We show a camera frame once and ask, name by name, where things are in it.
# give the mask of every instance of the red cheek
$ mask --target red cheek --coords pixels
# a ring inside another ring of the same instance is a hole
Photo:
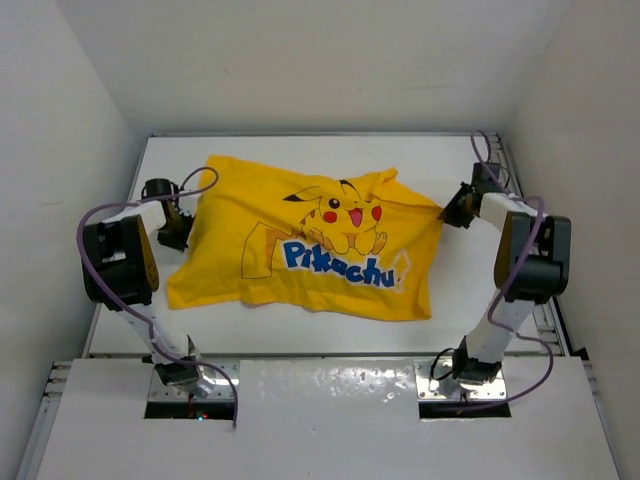
[[[322,218],[324,218],[324,221],[327,223],[335,223],[335,221],[338,219],[338,215],[336,214],[336,212],[325,212]]]
[[[382,217],[382,207],[373,207],[373,210],[371,210],[371,216],[376,222],[379,221],[380,217]]]

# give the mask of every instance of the pikachu ear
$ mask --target pikachu ear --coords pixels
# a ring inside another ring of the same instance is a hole
[[[321,197],[320,187],[309,187],[304,190],[300,190],[298,193],[294,193],[293,195],[289,195],[285,197],[283,200],[286,202],[310,202],[311,200],[317,200]]]

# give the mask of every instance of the black cable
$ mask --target black cable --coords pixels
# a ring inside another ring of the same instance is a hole
[[[455,348],[445,348],[438,355],[436,355],[436,358],[433,360],[433,363],[431,364],[431,369],[429,370],[429,380],[435,380],[437,382],[440,382],[445,378],[449,377],[453,373],[453,368],[452,368],[444,375],[436,377],[436,366],[438,365],[438,361],[440,360],[440,357],[442,357],[442,355],[450,351],[451,352],[455,351]]]

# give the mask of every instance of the blue lettering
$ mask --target blue lettering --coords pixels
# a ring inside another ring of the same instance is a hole
[[[371,285],[371,282],[376,287],[380,286],[380,270],[376,268],[376,259],[368,258],[367,259],[367,268],[362,272],[364,273],[364,283],[367,285]]]
[[[287,259],[287,267],[297,267],[297,258],[304,253],[304,245],[300,242],[288,242],[283,245],[284,256]]]
[[[309,268],[309,264],[311,263],[311,250],[304,252],[304,257],[302,257],[302,266],[304,268]]]
[[[388,272],[384,272],[380,277],[382,280],[382,285],[389,288],[395,285],[393,281],[393,270],[389,270]]]
[[[344,275],[345,273],[347,273],[347,264],[342,260],[334,258],[331,262],[331,269],[339,275]]]
[[[360,267],[357,265],[352,265],[347,268],[346,277],[347,280],[353,283],[359,283],[363,280],[362,275],[360,275]]]
[[[315,245],[313,247],[313,271],[319,272],[322,270],[323,272],[328,272],[331,270],[331,255],[327,252],[322,253],[322,247],[320,245]]]

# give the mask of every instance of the white wall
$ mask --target white wall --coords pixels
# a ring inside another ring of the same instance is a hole
[[[511,144],[525,193],[573,221],[560,303],[594,363],[617,459],[640,478],[640,2],[573,2]]]
[[[139,151],[53,0],[0,2],[0,478],[13,478],[51,362],[91,306],[75,227],[123,199]]]
[[[501,130],[568,0],[57,0],[140,136]]]

